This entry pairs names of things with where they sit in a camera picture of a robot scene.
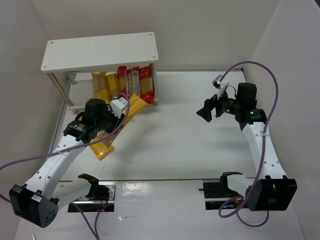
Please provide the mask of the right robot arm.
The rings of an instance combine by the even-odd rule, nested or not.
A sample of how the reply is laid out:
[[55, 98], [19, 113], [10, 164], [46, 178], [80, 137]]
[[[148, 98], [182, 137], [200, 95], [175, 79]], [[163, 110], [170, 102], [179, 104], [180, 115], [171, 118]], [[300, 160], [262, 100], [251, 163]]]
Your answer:
[[197, 115], [207, 122], [212, 111], [218, 118], [230, 114], [239, 123], [254, 160], [257, 180], [244, 177], [240, 172], [224, 172], [220, 177], [223, 193], [235, 192], [246, 200], [251, 211], [285, 211], [295, 192], [297, 182], [289, 178], [275, 152], [263, 109], [257, 108], [257, 87], [239, 83], [234, 98], [227, 93], [228, 83], [216, 83], [218, 93], [206, 99]]

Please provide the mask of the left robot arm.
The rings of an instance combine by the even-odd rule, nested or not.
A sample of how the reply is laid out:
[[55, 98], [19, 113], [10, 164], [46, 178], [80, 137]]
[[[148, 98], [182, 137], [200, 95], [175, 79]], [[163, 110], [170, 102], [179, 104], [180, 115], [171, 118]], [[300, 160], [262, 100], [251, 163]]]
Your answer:
[[114, 135], [128, 116], [130, 103], [116, 96], [110, 103], [92, 98], [85, 109], [70, 122], [55, 150], [44, 156], [46, 161], [23, 185], [15, 184], [9, 190], [9, 202], [15, 215], [46, 228], [56, 218], [58, 211], [73, 201], [85, 197], [95, 199], [107, 196], [108, 188], [87, 173], [65, 186], [58, 186], [74, 160], [90, 144], [96, 144], [99, 132]]

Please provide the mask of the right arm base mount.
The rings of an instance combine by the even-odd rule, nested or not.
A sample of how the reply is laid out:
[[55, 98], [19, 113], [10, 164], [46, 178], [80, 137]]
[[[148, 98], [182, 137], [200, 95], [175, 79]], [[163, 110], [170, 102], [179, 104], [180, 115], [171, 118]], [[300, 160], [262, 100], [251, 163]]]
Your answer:
[[219, 179], [202, 181], [202, 187], [198, 189], [204, 196], [205, 209], [218, 210], [221, 205], [239, 194], [235, 191], [224, 189]]

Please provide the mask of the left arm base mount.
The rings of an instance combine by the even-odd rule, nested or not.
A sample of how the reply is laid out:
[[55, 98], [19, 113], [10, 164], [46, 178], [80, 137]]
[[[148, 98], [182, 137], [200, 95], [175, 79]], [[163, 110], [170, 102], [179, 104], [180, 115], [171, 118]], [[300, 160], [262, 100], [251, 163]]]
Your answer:
[[107, 189], [108, 194], [104, 190], [98, 192], [93, 199], [82, 196], [72, 203], [84, 213], [98, 213], [104, 206], [102, 212], [114, 212], [117, 183], [115, 181], [101, 181], [99, 185], [103, 186], [103, 189]]

